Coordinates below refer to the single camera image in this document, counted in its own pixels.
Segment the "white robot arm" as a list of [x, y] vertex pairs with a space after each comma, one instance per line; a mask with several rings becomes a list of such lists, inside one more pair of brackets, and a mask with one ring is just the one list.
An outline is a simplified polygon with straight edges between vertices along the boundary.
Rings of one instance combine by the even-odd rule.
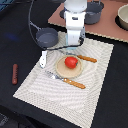
[[64, 19], [66, 22], [68, 49], [75, 49], [80, 45], [79, 38], [84, 30], [84, 19], [87, 9], [87, 0], [66, 0], [64, 2]]

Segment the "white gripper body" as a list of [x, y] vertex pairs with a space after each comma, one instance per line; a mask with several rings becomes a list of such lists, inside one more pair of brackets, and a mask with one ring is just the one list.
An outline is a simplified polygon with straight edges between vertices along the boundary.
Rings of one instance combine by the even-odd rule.
[[66, 11], [64, 15], [67, 29], [67, 48], [76, 49], [85, 38], [85, 13], [71, 13]]

